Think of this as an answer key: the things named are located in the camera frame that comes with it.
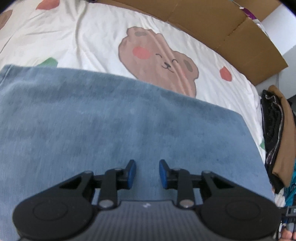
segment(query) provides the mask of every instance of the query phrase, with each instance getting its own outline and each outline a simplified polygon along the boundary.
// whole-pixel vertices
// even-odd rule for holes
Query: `metal screw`
[[[99,206],[102,207],[102,208],[110,208],[113,205],[114,205],[114,202],[112,202],[109,199],[102,200],[102,201],[99,202]]]
[[[183,208],[191,208],[191,207],[194,206],[194,202],[192,200],[189,200],[189,199],[184,199],[179,204]]]
[[[150,204],[150,203],[145,203],[145,204],[143,205],[143,207],[144,207],[144,208],[149,208],[149,207],[151,207],[151,204]]]

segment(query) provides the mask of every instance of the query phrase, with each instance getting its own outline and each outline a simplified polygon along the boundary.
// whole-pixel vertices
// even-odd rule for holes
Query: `blue fabric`
[[[211,170],[271,200],[243,118],[230,110],[110,74],[6,66],[0,73],[0,239],[12,241],[14,207],[85,170],[137,162],[120,199],[176,199],[158,163]]]
[[[284,189],[284,196],[286,206],[292,206],[294,201],[294,195],[296,194],[296,163],[294,166],[294,172],[291,180],[291,184],[288,188]]]

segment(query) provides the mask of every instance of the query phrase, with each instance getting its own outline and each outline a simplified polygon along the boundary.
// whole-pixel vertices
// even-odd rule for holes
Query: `brown bear face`
[[[129,28],[118,51],[120,61],[137,79],[190,97],[196,96],[197,66],[185,54],[173,51],[162,34]]]

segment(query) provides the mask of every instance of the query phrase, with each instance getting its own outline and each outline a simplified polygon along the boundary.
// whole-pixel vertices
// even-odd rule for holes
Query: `folded clothes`
[[[270,86],[268,91],[264,91],[261,108],[266,170],[270,182],[278,193],[283,185],[289,187],[292,180],[296,158],[295,122],[288,101],[274,85]]]
[[[272,173],[279,151],[284,127],[284,112],[280,99],[272,92],[264,90],[261,99],[263,117],[263,136],[265,141],[266,161],[265,168],[275,193],[284,187],[279,177]]]

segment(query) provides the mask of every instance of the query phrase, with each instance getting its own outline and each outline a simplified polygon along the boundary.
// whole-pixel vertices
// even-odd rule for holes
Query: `brown cardboard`
[[[257,85],[288,65],[263,31],[229,0],[101,0],[169,22],[224,57]]]
[[[271,14],[281,3],[278,0],[234,0],[237,4],[247,8],[258,18],[263,21]]]

